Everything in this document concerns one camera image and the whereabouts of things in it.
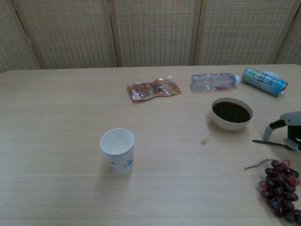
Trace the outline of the grey black right robot hand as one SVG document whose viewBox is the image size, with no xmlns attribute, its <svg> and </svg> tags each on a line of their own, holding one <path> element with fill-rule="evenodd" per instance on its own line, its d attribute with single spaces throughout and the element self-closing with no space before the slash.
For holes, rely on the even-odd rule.
<svg viewBox="0 0 301 226">
<path fill-rule="evenodd" d="M 279 120 L 270 123 L 264 132 L 263 140 L 267 141 L 272 132 L 278 128 L 287 127 L 287 138 L 284 143 L 295 151 L 301 150 L 301 112 L 285 113 Z"/>
</svg>

